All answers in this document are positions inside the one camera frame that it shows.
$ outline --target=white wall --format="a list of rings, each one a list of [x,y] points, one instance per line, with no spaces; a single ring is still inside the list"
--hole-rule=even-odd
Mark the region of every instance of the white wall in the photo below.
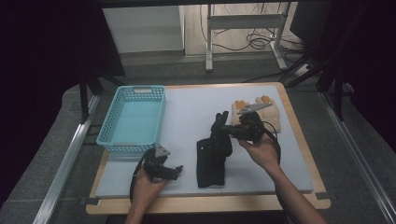
[[[104,8],[119,53],[184,49],[182,7]]]

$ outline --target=blue plastic basket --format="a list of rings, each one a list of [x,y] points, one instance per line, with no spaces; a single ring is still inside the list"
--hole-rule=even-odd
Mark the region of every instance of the blue plastic basket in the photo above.
[[[164,86],[119,87],[96,143],[110,152],[142,155],[160,139],[165,103]]]

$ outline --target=gray floor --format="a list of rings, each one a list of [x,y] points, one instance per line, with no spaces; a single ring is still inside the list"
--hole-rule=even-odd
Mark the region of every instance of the gray floor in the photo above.
[[[202,57],[164,56],[161,59],[141,59],[144,63],[123,57],[127,77],[120,80],[127,84],[206,84],[238,83],[244,80],[268,76],[278,72],[271,54],[219,56],[215,58],[214,72],[205,72]],[[268,76],[257,81],[277,81],[280,75]],[[361,177],[346,144],[335,129],[332,120],[315,91],[317,77],[312,77],[295,88],[287,89],[297,119],[316,161],[318,170],[332,200],[329,209],[321,211],[331,223],[387,223],[371,191]],[[97,108],[92,125],[100,124],[106,115],[108,104],[117,86],[102,79],[105,92]],[[348,97],[344,98],[345,124],[361,147],[361,152],[377,178],[385,187],[393,202],[396,201],[396,155],[385,141],[356,111]],[[3,204],[0,223],[32,223],[46,196],[51,181],[73,138],[80,119],[78,87],[64,94],[63,107],[46,140],[26,170],[21,181]],[[122,223],[122,217],[91,216],[85,211],[81,199],[88,198],[103,149],[92,146],[97,128],[85,139],[73,170],[53,211],[49,223]],[[146,223],[260,223],[266,213],[203,215],[147,216]]]

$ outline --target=forearm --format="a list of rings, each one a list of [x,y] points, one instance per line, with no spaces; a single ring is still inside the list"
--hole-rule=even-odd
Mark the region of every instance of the forearm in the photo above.
[[[139,208],[136,206],[131,206],[128,211],[128,216],[126,217],[125,224],[140,224],[143,219],[143,215],[145,215],[144,208]]]
[[[300,223],[327,223],[321,213],[291,183],[280,167],[270,176],[274,180],[282,201]]]

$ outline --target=metal rail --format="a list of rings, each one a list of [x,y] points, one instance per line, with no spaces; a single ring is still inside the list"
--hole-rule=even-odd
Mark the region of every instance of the metal rail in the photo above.
[[[62,192],[64,187],[64,183],[69,177],[70,171],[73,167],[73,164],[78,155],[81,144],[85,138],[85,134],[88,131],[88,128],[91,125],[93,113],[96,109],[96,106],[100,100],[99,96],[93,96],[89,105],[89,116],[87,121],[83,124],[79,124],[76,130],[75,135],[69,145],[69,148],[64,155],[64,159],[56,173],[55,177],[52,180],[52,183],[49,187],[49,191],[47,192],[46,197],[44,198],[43,203],[41,204],[40,209],[35,217],[34,224],[44,224],[50,221],[50,216],[53,212],[53,209],[58,201],[59,195]]]
[[[358,144],[353,139],[345,123],[343,121],[340,121],[337,115],[335,115],[333,111],[331,99],[327,94],[323,92],[319,93],[319,97],[325,104],[327,108],[327,112],[332,118],[332,121],[337,131],[340,133],[341,137],[346,143],[346,147],[350,155],[352,156],[353,161],[356,163],[356,166],[361,172],[361,176],[366,182],[369,190],[372,192],[375,201],[378,204],[379,209],[382,211],[382,214],[384,215],[385,219],[387,220],[388,223],[393,223],[393,224],[396,223],[396,210],[390,197],[388,196],[382,184],[376,178],[375,174],[373,173],[366,159],[364,159],[364,156],[361,153]]]

